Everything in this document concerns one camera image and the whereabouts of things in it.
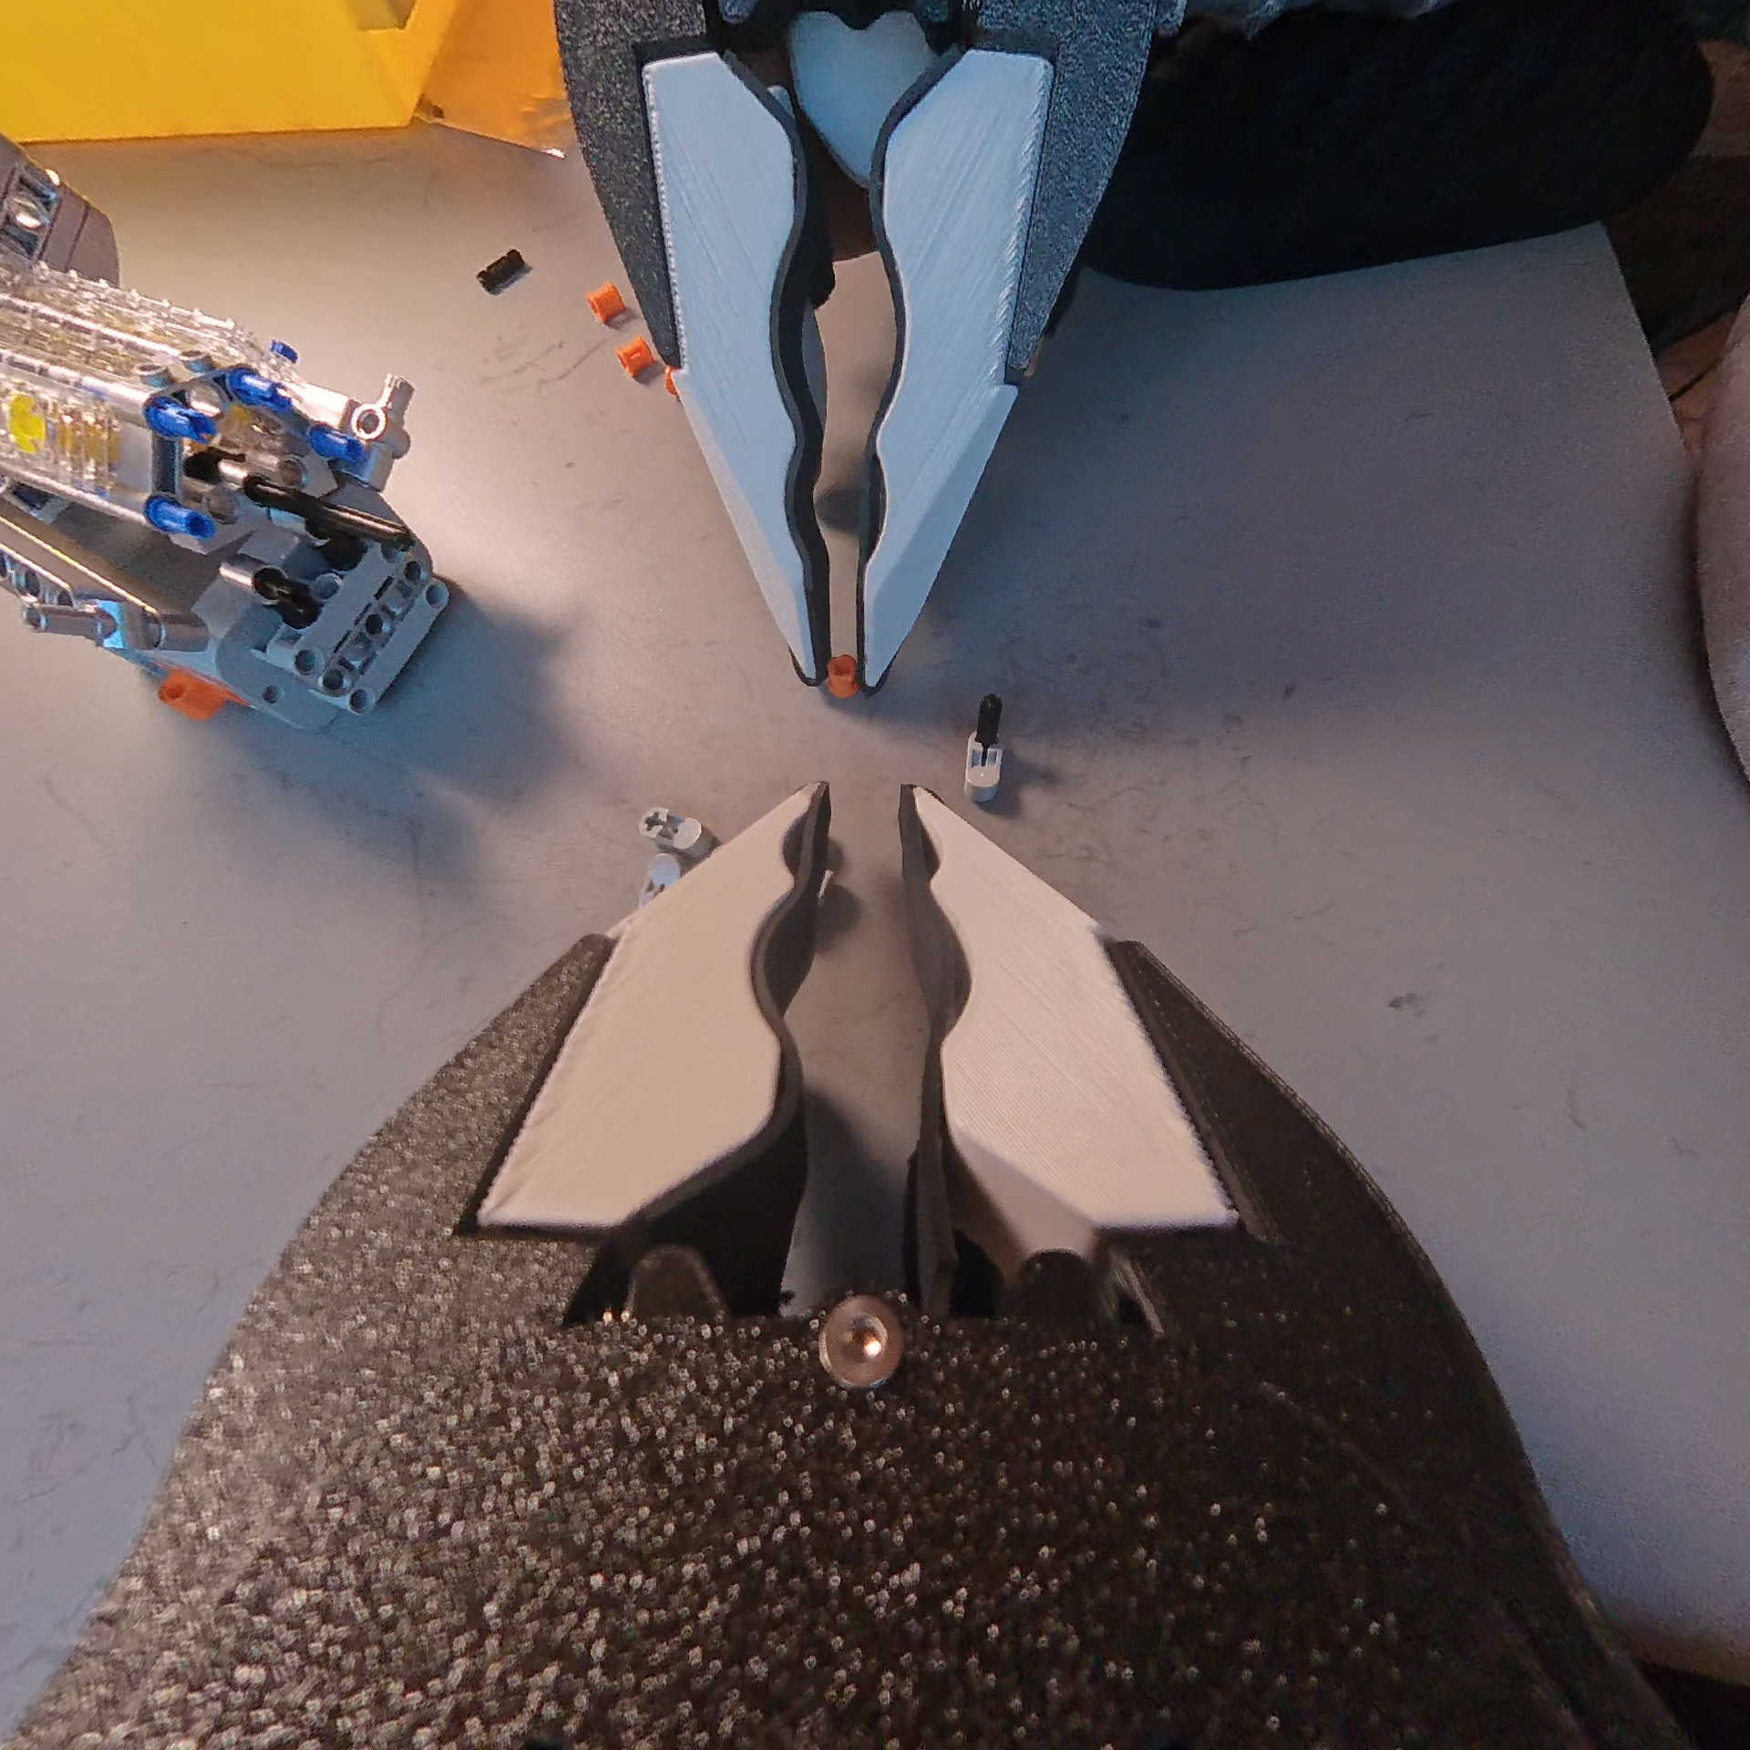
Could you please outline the pile of grey connectors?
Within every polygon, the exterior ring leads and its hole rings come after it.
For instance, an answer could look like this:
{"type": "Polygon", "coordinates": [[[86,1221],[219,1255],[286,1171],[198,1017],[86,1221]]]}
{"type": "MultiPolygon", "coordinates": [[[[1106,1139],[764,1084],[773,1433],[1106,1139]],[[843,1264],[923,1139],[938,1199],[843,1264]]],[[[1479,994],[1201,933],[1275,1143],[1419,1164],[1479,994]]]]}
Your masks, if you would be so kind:
{"type": "Polygon", "coordinates": [[[651,806],[639,818],[639,834],[651,845],[639,908],[679,883],[683,875],[714,849],[714,834],[694,816],[651,806]]]}

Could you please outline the grey desk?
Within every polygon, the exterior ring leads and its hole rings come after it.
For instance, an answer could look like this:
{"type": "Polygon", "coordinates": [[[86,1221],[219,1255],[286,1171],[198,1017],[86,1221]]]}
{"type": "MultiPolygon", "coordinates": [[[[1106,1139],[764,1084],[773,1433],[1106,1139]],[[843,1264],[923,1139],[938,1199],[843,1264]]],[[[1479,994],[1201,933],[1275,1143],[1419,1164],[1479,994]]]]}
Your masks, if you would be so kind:
{"type": "Polygon", "coordinates": [[[458,588],[382,711],[189,722],[3,610],[3,1729],[363,1142],[636,899],[638,815],[834,793],[787,1285],[899,1270],[902,782],[1147,943],[1451,1290],[1574,1560],[1745,1661],[1745,786],[1689,468],[1602,234],[1236,293],[1083,277],[885,688],[795,684],[575,156],[418,127],[43,145],[123,277],[416,388],[458,588]],[[474,275],[516,247],[500,295],[474,275]]]}

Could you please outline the brick engine model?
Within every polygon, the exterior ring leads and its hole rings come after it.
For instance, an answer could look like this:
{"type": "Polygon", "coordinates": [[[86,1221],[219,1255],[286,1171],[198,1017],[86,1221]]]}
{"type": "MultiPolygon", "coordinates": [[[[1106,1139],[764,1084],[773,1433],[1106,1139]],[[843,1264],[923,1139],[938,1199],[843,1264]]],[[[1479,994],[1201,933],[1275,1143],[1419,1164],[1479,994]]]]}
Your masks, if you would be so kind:
{"type": "Polygon", "coordinates": [[[372,711],[448,605],[384,497],[409,400],[123,288],[107,217],[1,141],[3,588],[34,632],[196,719],[372,711]]]}

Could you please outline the yellow plastic bin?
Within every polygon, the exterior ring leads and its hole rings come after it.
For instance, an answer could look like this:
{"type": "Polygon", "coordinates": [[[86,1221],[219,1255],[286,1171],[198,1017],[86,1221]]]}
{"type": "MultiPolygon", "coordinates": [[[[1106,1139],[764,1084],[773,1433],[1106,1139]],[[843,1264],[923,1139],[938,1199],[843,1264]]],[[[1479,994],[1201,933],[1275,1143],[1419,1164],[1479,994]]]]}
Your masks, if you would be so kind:
{"type": "Polygon", "coordinates": [[[404,125],[453,3],[3,3],[18,144],[404,125]]]}

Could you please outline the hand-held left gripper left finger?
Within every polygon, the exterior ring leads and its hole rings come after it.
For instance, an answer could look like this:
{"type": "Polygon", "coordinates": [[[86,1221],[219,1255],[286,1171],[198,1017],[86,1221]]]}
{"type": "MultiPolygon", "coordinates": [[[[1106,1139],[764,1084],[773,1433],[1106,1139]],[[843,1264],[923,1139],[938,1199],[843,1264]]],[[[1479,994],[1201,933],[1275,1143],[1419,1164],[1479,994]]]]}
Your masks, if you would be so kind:
{"type": "Polygon", "coordinates": [[[828,790],[807,786],[612,932],[492,1177],[488,1231],[606,1234],[767,1145],[800,1086],[828,790]]]}

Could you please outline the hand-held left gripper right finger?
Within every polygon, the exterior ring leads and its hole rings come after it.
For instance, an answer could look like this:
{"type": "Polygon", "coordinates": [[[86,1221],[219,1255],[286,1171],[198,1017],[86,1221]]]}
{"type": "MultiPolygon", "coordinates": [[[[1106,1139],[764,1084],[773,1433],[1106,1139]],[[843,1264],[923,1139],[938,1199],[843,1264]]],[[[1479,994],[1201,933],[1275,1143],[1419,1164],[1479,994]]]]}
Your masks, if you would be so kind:
{"type": "Polygon", "coordinates": [[[923,788],[902,831],[917,918],[946,930],[952,1225],[1006,1280],[1120,1234],[1234,1227],[1103,930],[923,788]]]}

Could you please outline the dark cloth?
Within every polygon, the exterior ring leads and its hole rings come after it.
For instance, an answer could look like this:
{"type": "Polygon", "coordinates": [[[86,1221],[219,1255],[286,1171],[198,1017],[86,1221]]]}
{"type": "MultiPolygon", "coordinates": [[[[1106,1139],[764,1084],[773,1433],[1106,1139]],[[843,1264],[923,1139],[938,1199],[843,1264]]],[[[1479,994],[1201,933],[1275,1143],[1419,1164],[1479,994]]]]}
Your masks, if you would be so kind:
{"type": "Polygon", "coordinates": [[[1660,185],[1711,102],[1681,5],[1187,23],[1151,50],[1081,258],[1206,292],[1586,227],[1660,185]]]}

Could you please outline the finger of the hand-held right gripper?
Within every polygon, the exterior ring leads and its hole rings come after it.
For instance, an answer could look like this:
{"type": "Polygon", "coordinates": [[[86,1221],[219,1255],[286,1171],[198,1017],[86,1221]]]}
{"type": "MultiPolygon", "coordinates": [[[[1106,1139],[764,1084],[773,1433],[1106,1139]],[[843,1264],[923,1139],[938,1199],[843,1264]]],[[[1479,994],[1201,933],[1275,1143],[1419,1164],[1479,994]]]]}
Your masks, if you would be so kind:
{"type": "Polygon", "coordinates": [[[641,68],[677,336],[672,381],[798,674],[823,681],[823,414],[802,360],[795,115],[731,55],[641,68]]]}
{"type": "Polygon", "coordinates": [[[897,345],[869,435],[867,685],[918,619],[1019,393],[1011,338],[1052,79],[1040,55],[954,50],[875,145],[869,193],[897,345]]]}

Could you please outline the cluster of orange bushes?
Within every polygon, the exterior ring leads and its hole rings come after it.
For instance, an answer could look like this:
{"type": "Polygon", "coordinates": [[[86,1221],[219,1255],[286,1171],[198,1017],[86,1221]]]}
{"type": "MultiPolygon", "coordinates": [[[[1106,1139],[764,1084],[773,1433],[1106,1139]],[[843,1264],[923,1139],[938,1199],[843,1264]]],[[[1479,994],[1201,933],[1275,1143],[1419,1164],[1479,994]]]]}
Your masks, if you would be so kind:
{"type": "Polygon", "coordinates": [[[646,334],[648,324],[614,281],[606,281],[586,295],[590,312],[604,324],[620,370],[639,383],[660,383],[679,400],[672,369],[646,334]]]}

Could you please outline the clear plastic bag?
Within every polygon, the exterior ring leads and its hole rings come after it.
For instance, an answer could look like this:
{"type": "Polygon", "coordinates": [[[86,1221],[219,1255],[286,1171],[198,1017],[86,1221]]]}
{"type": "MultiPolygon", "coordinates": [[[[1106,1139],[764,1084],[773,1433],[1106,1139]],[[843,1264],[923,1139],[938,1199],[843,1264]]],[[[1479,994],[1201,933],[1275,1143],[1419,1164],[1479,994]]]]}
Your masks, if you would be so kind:
{"type": "Polygon", "coordinates": [[[563,86],[554,3],[461,3],[416,116],[545,153],[576,144],[563,86]]]}

